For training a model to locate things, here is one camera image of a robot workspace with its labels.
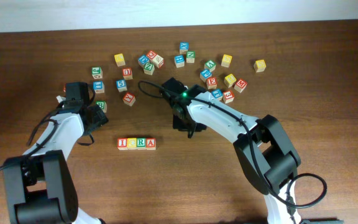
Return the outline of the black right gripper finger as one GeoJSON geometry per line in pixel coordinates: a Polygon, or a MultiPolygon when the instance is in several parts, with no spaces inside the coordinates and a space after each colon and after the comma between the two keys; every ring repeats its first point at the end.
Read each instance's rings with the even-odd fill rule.
{"type": "Polygon", "coordinates": [[[195,123],[192,119],[187,117],[181,118],[177,115],[173,115],[173,129],[178,131],[193,131],[195,129],[195,123]]]}
{"type": "Polygon", "coordinates": [[[192,123],[188,129],[188,138],[191,139],[194,133],[202,132],[207,129],[207,126],[201,123],[192,123]]]}

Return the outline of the green B block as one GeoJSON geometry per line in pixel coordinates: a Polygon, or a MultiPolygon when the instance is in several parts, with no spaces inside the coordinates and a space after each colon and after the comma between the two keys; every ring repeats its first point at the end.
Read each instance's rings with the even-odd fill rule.
{"type": "Polygon", "coordinates": [[[104,113],[107,112],[107,103],[105,101],[96,101],[96,104],[102,109],[104,113]]]}

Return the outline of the red A block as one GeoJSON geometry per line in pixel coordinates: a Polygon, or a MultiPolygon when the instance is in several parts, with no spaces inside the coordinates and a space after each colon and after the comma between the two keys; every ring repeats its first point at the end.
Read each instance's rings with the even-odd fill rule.
{"type": "Polygon", "coordinates": [[[146,150],[156,150],[156,139],[147,138],[146,139],[146,150]]]}

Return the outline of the red number block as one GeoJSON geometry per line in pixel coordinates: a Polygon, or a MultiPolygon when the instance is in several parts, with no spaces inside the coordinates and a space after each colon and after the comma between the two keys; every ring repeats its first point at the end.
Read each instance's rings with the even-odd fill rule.
{"type": "Polygon", "coordinates": [[[128,148],[127,148],[127,138],[118,138],[117,139],[117,148],[119,150],[128,150],[128,148]]]}

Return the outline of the green R block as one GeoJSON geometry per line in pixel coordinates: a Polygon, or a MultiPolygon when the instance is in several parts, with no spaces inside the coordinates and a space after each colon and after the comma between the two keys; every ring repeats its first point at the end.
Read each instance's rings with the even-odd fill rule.
{"type": "Polygon", "coordinates": [[[137,150],[146,150],[146,138],[137,138],[136,148],[137,150]]]}

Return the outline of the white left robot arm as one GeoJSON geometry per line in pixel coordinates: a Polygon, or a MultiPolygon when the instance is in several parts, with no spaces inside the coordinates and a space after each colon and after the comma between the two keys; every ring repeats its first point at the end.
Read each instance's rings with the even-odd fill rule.
{"type": "Polygon", "coordinates": [[[95,223],[101,218],[79,208],[77,192],[67,165],[73,146],[83,136],[108,122],[92,104],[95,92],[85,82],[67,83],[65,99],[40,124],[47,127],[29,149],[4,162],[4,188],[11,223],[95,223]]]}

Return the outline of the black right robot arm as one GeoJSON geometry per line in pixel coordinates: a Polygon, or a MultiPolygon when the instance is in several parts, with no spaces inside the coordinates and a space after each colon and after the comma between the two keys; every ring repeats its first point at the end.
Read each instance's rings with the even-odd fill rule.
{"type": "Polygon", "coordinates": [[[173,128],[195,132],[211,128],[234,146],[242,171],[263,194],[268,223],[300,223],[293,196],[301,159],[279,121],[248,116],[215,99],[205,88],[187,88],[171,78],[160,93],[173,111],[173,128]]]}

